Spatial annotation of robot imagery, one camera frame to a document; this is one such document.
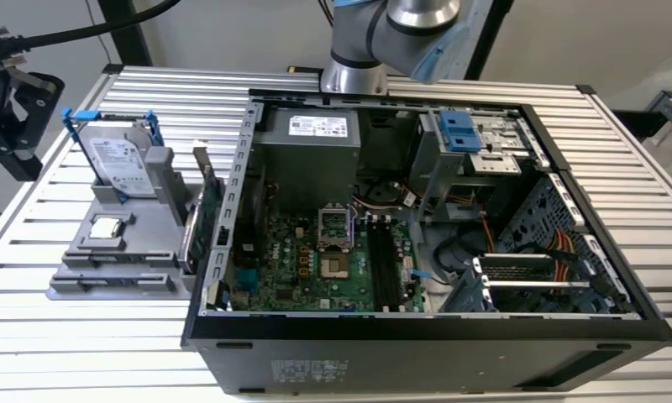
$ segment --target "blue plastic clip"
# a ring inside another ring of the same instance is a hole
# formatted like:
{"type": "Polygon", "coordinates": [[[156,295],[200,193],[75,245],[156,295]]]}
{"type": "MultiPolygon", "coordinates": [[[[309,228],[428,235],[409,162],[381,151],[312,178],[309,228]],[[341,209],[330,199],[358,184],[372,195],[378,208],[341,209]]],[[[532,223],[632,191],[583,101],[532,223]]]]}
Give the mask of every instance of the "blue plastic clip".
{"type": "Polygon", "coordinates": [[[101,118],[101,112],[95,110],[82,110],[77,111],[73,116],[73,119],[78,122],[93,122],[101,118]]]}
{"type": "Polygon", "coordinates": [[[428,273],[426,271],[416,270],[416,269],[408,269],[408,274],[414,275],[416,277],[422,277],[424,279],[433,278],[430,273],[428,273]]]}
{"type": "Polygon", "coordinates": [[[157,115],[152,112],[152,110],[149,110],[144,118],[146,119],[146,122],[149,122],[152,129],[152,143],[164,147],[164,138],[161,137],[161,128],[158,128],[157,115]]]}
{"type": "Polygon", "coordinates": [[[476,153],[482,144],[472,126],[470,115],[462,111],[440,111],[437,126],[449,151],[476,153]]]}

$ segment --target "gray parts holder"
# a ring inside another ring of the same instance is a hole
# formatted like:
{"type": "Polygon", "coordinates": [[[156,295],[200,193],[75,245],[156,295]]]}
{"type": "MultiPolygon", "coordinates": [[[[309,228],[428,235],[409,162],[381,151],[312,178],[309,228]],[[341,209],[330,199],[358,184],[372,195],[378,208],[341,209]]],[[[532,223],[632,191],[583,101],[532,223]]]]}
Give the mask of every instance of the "gray parts holder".
{"type": "Polygon", "coordinates": [[[144,166],[157,197],[123,200],[114,187],[91,185],[94,201],[51,277],[50,299],[189,298],[200,262],[192,247],[210,239],[213,223],[200,220],[218,214],[221,183],[200,163],[204,185],[186,186],[172,160],[172,149],[149,148],[144,166]]]}

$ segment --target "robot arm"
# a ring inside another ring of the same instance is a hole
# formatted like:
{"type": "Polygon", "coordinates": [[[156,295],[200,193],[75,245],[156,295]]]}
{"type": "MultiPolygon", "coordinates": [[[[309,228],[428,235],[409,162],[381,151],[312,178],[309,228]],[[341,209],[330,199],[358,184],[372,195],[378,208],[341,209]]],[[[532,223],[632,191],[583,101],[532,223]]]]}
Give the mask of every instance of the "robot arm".
{"type": "Polygon", "coordinates": [[[42,163],[34,149],[42,138],[65,83],[54,76],[23,73],[15,65],[23,63],[22,53],[33,48],[90,38],[140,24],[170,9],[180,0],[162,0],[127,18],[85,28],[30,38],[6,37],[0,28],[0,164],[17,181],[35,181],[42,163]],[[19,120],[13,110],[15,102],[26,111],[19,120]]]}
{"type": "Polygon", "coordinates": [[[448,73],[468,36],[458,0],[334,0],[321,91],[385,95],[382,65],[424,84],[448,73]]]}

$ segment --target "ram slot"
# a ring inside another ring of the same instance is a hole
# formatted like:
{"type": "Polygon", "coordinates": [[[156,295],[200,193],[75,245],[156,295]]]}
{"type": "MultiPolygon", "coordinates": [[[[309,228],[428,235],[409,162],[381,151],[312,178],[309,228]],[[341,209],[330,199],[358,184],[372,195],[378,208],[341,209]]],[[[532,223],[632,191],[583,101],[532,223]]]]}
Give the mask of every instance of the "ram slot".
{"type": "Polygon", "coordinates": [[[398,311],[401,304],[396,268],[396,246],[385,222],[368,224],[368,258],[376,311],[398,311]]]}

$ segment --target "white barcode label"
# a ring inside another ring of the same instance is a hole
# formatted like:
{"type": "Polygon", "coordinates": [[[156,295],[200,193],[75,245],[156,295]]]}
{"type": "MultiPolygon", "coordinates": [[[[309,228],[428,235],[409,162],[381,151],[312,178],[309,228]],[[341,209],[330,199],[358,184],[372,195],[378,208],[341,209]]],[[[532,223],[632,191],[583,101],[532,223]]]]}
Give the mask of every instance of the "white barcode label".
{"type": "Polygon", "coordinates": [[[150,196],[154,188],[138,148],[123,139],[89,139],[103,175],[101,180],[127,196],[150,196]]]}
{"type": "Polygon", "coordinates": [[[289,136],[348,137],[346,118],[292,116],[289,136]]]}
{"type": "Polygon", "coordinates": [[[405,195],[405,198],[402,199],[402,204],[406,207],[413,207],[413,203],[416,202],[416,195],[410,192],[408,192],[408,195],[405,195]]]}

